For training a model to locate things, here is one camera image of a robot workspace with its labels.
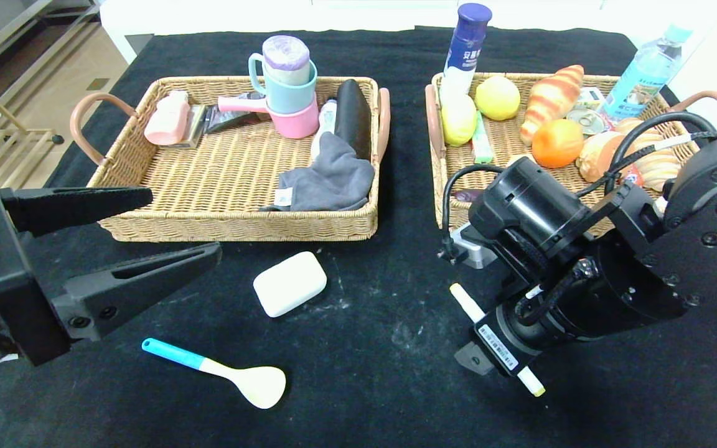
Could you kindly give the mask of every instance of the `black table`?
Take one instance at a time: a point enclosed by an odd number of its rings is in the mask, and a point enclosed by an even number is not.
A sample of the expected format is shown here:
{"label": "black table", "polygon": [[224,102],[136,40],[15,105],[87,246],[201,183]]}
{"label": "black table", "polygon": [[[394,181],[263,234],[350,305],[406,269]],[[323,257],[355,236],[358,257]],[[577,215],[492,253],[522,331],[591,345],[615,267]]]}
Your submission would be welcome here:
{"label": "black table", "polygon": [[[295,33],[321,74],[373,77],[391,91],[378,233],[363,242],[224,244],[216,270],[100,343],[78,343],[40,368],[0,364],[0,446],[717,446],[717,301],[543,355],[532,366],[547,389],[540,399],[452,359],[469,320],[450,283],[490,309],[494,282],[434,255],[422,89],[441,70],[451,32]],[[159,77],[245,74],[267,36],[155,37],[112,93],[136,105]],[[588,74],[618,74],[632,54],[619,34],[490,29],[478,69],[551,73],[582,63]],[[85,134],[104,150],[124,123],[103,105]],[[83,186],[93,171],[72,145],[49,184]],[[68,276],[186,246],[119,243],[95,225],[28,241],[54,293]],[[317,253],[327,289],[271,320],[251,280],[301,250]],[[231,366],[280,366],[288,393],[257,410],[227,381],[145,354],[145,337]]]}

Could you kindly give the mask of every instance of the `lemon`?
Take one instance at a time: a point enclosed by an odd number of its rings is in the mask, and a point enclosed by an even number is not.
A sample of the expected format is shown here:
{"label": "lemon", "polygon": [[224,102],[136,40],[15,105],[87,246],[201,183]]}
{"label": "lemon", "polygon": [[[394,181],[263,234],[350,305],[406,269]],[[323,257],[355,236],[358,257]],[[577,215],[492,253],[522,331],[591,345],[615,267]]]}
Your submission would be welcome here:
{"label": "lemon", "polygon": [[451,94],[441,96],[441,126],[444,142],[460,146],[472,139],[477,125],[477,110],[469,95]]}
{"label": "lemon", "polygon": [[509,119],[516,116],[521,96],[516,85],[506,77],[490,77],[475,90],[475,104],[489,119]]}

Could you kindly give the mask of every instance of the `gray towel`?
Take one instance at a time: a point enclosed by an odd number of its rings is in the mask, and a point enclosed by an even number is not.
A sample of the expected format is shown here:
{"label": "gray towel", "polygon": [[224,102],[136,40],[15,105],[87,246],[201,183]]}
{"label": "gray towel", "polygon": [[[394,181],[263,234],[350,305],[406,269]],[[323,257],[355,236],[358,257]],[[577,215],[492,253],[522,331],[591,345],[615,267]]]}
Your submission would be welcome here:
{"label": "gray towel", "polygon": [[291,195],[291,202],[263,207],[281,212],[313,210],[358,210],[367,203],[375,169],[368,161],[356,158],[356,151],[333,133],[319,140],[319,156],[310,167],[295,168],[278,176],[281,196]]}

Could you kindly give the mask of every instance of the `blue cup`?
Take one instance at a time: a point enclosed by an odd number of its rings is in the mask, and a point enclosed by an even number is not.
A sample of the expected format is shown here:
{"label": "blue cup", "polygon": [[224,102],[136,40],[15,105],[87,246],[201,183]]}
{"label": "blue cup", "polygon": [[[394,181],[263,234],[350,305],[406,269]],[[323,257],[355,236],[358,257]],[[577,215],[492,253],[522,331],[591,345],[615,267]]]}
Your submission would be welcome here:
{"label": "blue cup", "polygon": [[256,77],[256,62],[264,62],[261,54],[248,57],[248,74],[253,89],[266,96],[268,108],[277,114],[290,114],[302,111],[311,104],[317,85],[317,67],[309,61],[309,82],[304,85],[288,85],[265,73],[265,85],[259,84]]}

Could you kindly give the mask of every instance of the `orange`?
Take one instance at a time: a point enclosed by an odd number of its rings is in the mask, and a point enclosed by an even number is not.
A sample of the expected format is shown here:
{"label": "orange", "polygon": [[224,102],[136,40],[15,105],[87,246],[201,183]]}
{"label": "orange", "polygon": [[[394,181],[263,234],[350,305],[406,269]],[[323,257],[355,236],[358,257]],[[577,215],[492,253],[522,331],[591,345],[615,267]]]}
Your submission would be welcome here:
{"label": "orange", "polygon": [[570,119],[550,121],[533,136],[533,157],[542,167],[566,167],[582,150],[583,128]]}

